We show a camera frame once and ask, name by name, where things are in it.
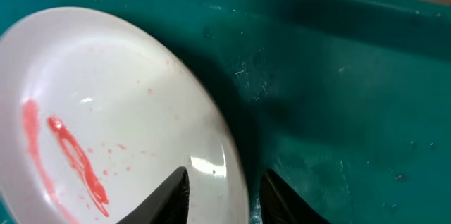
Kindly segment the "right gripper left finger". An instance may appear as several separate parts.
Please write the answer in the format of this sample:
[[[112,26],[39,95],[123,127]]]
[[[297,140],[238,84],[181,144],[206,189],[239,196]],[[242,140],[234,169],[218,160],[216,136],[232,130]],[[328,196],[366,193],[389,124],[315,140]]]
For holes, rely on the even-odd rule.
[[[186,224],[189,207],[189,175],[180,166],[118,224]]]

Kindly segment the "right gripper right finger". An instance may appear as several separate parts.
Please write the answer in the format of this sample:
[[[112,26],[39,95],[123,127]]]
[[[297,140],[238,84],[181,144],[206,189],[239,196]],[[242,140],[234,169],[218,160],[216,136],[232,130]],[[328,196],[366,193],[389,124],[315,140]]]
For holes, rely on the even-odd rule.
[[[261,176],[259,197],[263,224],[330,224],[272,169]]]

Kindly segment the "white plate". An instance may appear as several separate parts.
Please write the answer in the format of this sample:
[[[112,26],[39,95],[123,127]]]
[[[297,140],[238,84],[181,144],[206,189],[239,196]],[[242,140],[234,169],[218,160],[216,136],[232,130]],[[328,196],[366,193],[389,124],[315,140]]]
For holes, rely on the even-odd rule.
[[[1,36],[1,202],[16,223],[117,223],[176,168],[189,223],[247,223],[214,100],[164,45],[100,11],[33,13]]]

